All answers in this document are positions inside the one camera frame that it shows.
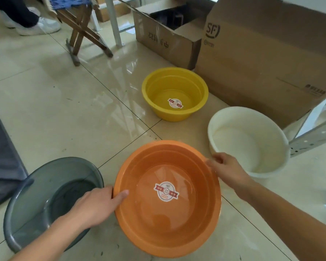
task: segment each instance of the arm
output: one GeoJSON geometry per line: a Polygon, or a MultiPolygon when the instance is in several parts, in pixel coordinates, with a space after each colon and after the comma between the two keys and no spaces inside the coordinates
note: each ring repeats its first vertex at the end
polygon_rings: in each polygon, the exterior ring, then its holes
{"type": "Polygon", "coordinates": [[[128,190],[122,191],[111,199],[111,186],[85,193],[66,215],[9,261],[57,260],[83,230],[102,223],[128,194],[128,190]]]}
{"type": "Polygon", "coordinates": [[[326,261],[325,224],[252,180],[234,157],[217,153],[214,158],[208,166],[262,216],[300,261],[326,261]]]}

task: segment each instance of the person's leg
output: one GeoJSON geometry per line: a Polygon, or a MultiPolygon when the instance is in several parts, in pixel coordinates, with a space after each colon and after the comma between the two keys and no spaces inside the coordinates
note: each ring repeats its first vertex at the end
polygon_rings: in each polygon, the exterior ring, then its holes
{"type": "Polygon", "coordinates": [[[0,0],[0,10],[22,27],[33,27],[39,21],[39,16],[31,12],[23,0],[0,0]]]}

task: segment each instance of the human hand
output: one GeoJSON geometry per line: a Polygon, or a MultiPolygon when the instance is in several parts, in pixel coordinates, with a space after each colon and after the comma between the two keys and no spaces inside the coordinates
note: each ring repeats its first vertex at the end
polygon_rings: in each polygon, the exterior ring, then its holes
{"type": "Polygon", "coordinates": [[[234,189],[241,199],[245,200],[247,188],[255,181],[245,172],[235,157],[226,153],[216,153],[213,157],[215,160],[207,160],[206,164],[224,183],[234,189]]]}
{"type": "Polygon", "coordinates": [[[66,215],[77,222],[82,230],[91,228],[106,220],[128,194],[129,190],[124,190],[112,199],[112,186],[95,188],[79,198],[66,215]]]}

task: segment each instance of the orange basin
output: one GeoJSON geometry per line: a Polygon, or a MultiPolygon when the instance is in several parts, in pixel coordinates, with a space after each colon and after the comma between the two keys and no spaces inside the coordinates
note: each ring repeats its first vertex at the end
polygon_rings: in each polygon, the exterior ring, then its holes
{"type": "Polygon", "coordinates": [[[137,247],[176,258],[209,238],[219,218],[221,191],[204,162],[194,148],[170,140],[146,144],[124,162],[114,196],[125,189],[130,193],[115,214],[137,247]]]}

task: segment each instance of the perforated metal bracket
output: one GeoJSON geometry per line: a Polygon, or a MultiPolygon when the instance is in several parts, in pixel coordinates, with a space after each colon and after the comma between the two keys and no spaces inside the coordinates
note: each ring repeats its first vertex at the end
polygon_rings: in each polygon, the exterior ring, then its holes
{"type": "Polygon", "coordinates": [[[293,139],[290,143],[291,157],[326,143],[326,122],[293,139]]]}

